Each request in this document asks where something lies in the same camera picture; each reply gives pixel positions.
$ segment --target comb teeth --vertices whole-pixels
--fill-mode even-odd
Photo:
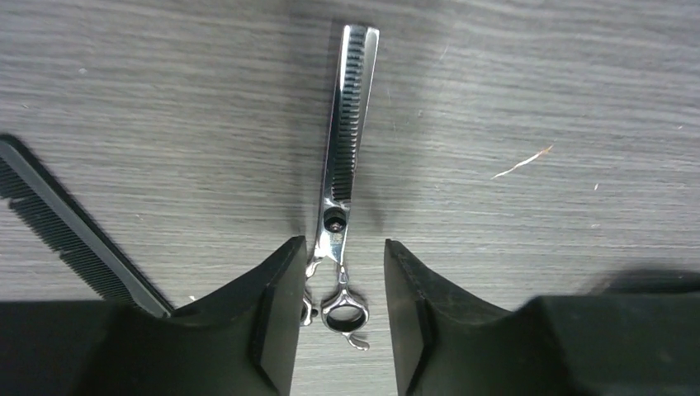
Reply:
[[[138,307],[114,272],[2,159],[0,197],[9,199],[10,210],[103,299]]]
[[[169,317],[174,308],[18,139],[0,134],[0,199],[103,299]]]
[[[366,29],[356,27],[350,29],[347,52],[341,54],[341,57],[345,58],[345,74],[340,76],[343,85],[338,105],[338,140],[334,153],[335,166],[331,186],[333,199],[338,202],[349,202],[352,195],[360,127],[366,32]]]

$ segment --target scissor pivot screw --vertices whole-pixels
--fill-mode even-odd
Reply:
[[[324,227],[330,233],[339,233],[345,229],[348,222],[345,219],[345,212],[338,208],[331,208],[324,213]]]

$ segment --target stainless steel shears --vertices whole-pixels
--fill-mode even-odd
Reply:
[[[308,280],[325,258],[336,263],[337,294],[321,304],[321,319],[327,328],[342,334],[351,345],[362,351],[369,349],[369,344],[353,334],[367,323],[370,313],[348,288],[348,266],[344,253],[357,152],[365,124],[378,41],[379,31],[375,28],[357,25],[343,28],[314,254],[306,266]],[[351,309],[355,314],[351,318],[339,318],[333,315],[339,312],[338,309]],[[318,311],[307,288],[301,325],[310,325],[314,313]]]

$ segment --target gray wood grain surface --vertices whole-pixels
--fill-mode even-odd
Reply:
[[[345,21],[381,29],[347,254],[372,348],[302,329],[293,394],[395,394],[385,238],[509,309],[698,268],[694,0],[5,0],[0,129],[183,305],[311,238]],[[95,297],[5,205],[0,285]]]

